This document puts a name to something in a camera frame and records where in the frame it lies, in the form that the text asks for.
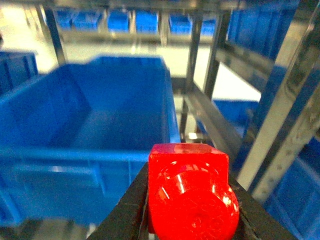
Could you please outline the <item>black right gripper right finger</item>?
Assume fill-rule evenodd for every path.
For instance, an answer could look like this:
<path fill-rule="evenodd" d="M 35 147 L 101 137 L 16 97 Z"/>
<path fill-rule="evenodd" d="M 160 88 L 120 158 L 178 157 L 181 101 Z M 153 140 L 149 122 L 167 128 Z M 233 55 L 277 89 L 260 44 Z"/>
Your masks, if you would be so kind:
<path fill-rule="evenodd" d="M 269 215 L 265 209 L 230 175 L 228 182 L 239 203 L 239 223 L 234 240 L 295 240 L 296 237 Z"/>

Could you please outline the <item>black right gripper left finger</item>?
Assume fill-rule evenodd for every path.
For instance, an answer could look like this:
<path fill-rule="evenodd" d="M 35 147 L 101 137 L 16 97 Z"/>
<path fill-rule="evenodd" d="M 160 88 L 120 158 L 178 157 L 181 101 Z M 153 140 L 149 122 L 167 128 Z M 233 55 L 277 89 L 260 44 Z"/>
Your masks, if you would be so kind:
<path fill-rule="evenodd" d="M 148 163 L 145 163 L 123 197 L 89 240 L 147 240 Z"/>

